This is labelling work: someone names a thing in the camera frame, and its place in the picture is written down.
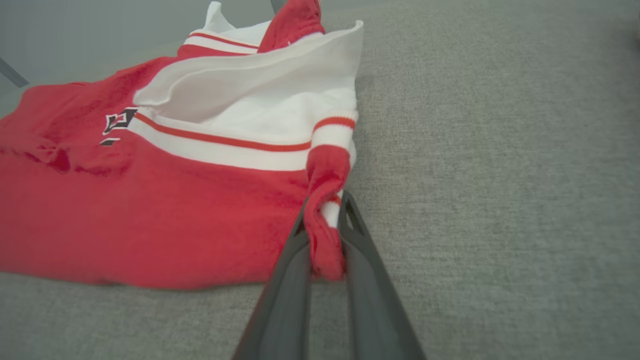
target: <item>printed logo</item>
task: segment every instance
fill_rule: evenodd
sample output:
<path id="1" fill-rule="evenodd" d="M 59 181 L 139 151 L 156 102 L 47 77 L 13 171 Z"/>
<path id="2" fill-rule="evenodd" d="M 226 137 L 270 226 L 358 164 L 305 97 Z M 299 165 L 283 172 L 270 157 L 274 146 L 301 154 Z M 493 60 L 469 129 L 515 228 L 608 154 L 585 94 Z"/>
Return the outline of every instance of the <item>printed logo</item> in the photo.
<path id="1" fill-rule="evenodd" d="M 107 126 L 102 134 L 107 135 L 112 132 L 112 130 L 126 129 L 131 123 L 131 120 L 133 120 L 133 116 L 135 116 L 136 112 L 138 112 L 138 108 L 126 108 L 119 114 L 107 115 Z M 101 141 L 100 145 L 112 146 L 118 140 L 120 140 L 120 138 L 109 137 Z"/>

